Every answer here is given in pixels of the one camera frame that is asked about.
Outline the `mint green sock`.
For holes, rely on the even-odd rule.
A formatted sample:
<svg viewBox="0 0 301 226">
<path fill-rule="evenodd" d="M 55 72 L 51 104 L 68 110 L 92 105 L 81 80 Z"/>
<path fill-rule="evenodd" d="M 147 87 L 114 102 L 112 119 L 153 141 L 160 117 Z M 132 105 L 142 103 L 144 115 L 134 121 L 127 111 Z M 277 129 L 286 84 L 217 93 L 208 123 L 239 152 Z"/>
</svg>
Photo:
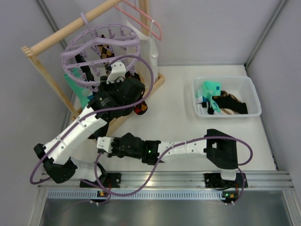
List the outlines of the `mint green sock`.
<svg viewBox="0 0 301 226">
<path fill-rule="evenodd" d="M 196 103 L 209 103 L 208 106 L 212 108 L 214 114 L 221 114 L 222 111 L 218 104 L 214 101 L 214 97 L 221 95 L 221 83 L 216 81 L 205 81 L 196 92 Z"/>
<path fill-rule="evenodd" d="M 76 78 L 83 77 L 83 72 L 81 72 L 81 69 L 74 68 L 72 72 Z M 88 105 L 88 102 L 93 98 L 93 93 L 88 88 L 79 86 L 74 80 L 72 80 L 68 76 L 68 74 L 65 74 L 64 78 L 67 81 L 70 88 L 72 89 L 72 91 L 78 97 L 79 102 L 81 104 L 81 108 L 85 108 Z"/>
</svg>

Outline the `black blue sock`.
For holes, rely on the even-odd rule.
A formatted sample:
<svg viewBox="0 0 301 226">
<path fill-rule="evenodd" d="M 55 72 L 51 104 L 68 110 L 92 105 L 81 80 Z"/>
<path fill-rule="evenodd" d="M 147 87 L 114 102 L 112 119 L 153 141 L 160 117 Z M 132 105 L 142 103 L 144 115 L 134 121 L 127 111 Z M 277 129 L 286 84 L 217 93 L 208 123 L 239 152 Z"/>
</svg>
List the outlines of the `black blue sock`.
<svg viewBox="0 0 301 226">
<path fill-rule="evenodd" d="M 84 63 L 86 62 L 84 57 L 81 55 L 81 54 L 77 54 L 75 56 L 75 60 L 77 63 Z M 89 66 L 85 65 L 85 66 L 80 66 L 80 69 L 82 71 L 82 75 L 81 75 L 81 78 L 84 80 L 84 81 L 95 81 L 94 79 L 94 76 L 91 72 L 91 69 Z"/>
</svg>

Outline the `purple round clip hanger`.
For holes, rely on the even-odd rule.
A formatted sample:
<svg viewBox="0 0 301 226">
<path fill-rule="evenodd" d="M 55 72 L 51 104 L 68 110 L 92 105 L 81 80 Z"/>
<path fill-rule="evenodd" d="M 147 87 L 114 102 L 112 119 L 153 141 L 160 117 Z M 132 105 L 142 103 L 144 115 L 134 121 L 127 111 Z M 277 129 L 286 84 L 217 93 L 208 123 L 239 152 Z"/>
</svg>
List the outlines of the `purple round clip hanger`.
<svg viewBox="0 0 301 226">
<path fill-rule="evenodd" d="M 91 26 L 73 38 L 61 53 L 63 69 L 77 86 L 97 92 L 102 83 L 121 81 L 134 75 L 141 55 L 140 39 L 133 28 L 123 24 Z"/>
</svg>

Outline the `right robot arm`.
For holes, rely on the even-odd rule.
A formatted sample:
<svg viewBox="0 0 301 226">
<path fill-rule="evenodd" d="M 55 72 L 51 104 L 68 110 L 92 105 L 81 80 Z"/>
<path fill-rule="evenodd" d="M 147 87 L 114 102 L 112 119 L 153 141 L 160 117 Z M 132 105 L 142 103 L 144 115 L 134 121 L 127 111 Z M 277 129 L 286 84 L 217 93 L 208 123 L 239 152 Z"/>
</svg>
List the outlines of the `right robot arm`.
<svg viewBox="0 0 301 226">
<path fill-rule="evenodd" d="M 179 159 L 204 158 L 221 170 L 221 179 L 226 181 L 235 181 L 238 169 L 236 140 L 216 129 L 208 129 L 204 137 L 178 142 L 142 140 L 127 133 L 113 139 L 108 157 L 129 157 L 153 166 Z"/>
</svg>

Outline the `black sock with grey patches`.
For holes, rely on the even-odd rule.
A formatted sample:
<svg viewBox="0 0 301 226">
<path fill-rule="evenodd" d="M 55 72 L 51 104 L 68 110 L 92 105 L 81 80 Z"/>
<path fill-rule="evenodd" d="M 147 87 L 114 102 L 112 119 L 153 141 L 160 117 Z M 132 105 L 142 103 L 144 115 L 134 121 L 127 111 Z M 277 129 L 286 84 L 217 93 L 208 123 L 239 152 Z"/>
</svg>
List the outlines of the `black sock with grey patches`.
<svg viewBox="0 0 301 226">
<path fill-rule="evenodd" d="M 87 122 L 84 123 L 86 125 L 87 130 L 91 133 L 88 139 L 97 139 L 98 137 L 105 137 L 110 120 L 104 120 L 102 118 L 90 117 Z"/>
</svg>

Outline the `black red yellow argyle sock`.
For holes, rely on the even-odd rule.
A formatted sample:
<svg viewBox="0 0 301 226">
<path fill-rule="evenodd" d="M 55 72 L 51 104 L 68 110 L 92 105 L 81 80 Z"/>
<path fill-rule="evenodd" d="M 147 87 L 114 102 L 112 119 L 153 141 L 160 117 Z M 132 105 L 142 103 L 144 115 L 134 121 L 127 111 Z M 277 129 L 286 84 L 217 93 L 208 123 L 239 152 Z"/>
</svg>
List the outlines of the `black red yellow argyle sock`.
<svg viewBox="0 0 301 226">
<path fill-rule="evenodd" d="M 126 78 L 135 78 L 138 81 L 141 81 L 139 74 L 137 74 L 136 72 L 131 73 L 130 71 L 128 71 L 128 72 L 126 72 L 125 77 Z M 143 115 L 144 113 L 146 113 L 147 110 L 148 110 L 148 106 L 145 101 L 141 102 L 140 104 L 138 104 L 134 107 L 134 112 L 137 115 Z"/>
</svg>

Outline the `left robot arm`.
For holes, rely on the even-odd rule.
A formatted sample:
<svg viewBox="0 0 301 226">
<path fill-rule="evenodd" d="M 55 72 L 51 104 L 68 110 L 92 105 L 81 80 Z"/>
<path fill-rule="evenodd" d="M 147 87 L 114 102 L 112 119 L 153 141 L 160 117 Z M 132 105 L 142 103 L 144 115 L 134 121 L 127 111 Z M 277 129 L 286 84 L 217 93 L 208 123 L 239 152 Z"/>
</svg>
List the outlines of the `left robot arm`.
<svg viewBox="0 0 301 226">
<path fill-rule="evenodd" d="M 105 170 L 92 163 L 71 157 L 87 139 L 104 137 L 110 122 L 128 116 L 142 100 L 145 85 L 136 78 L 117 78 L 113 83 L 102 82 L 98 92 L 61 134 L 46 144 L 37 144 L 34 152 L 49 178 L 57 184 L 70 179 L 86 179 L 94 182 L 95 175 L 102 178 Z"/>
</svg>

